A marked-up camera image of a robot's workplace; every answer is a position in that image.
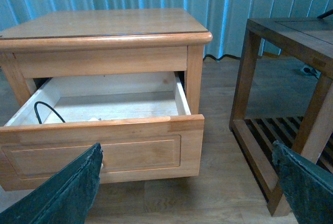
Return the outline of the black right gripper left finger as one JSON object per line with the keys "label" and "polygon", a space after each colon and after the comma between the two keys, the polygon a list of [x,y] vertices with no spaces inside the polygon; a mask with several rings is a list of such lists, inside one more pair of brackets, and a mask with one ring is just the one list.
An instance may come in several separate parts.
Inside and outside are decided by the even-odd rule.
{"label": "black right gripper left finger", "polygon": [[100,184],[99,143],[1,213],[1,223],[84,223]]}

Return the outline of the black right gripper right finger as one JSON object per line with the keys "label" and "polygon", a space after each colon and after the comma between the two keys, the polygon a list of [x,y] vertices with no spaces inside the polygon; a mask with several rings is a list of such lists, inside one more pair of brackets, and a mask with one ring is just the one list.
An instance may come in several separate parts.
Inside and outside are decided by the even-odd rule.
{"label": "black right gripper right finger", "polygon": [[273,143],[273,164],[298,223],[332,223],[332,173],[280,141]]}

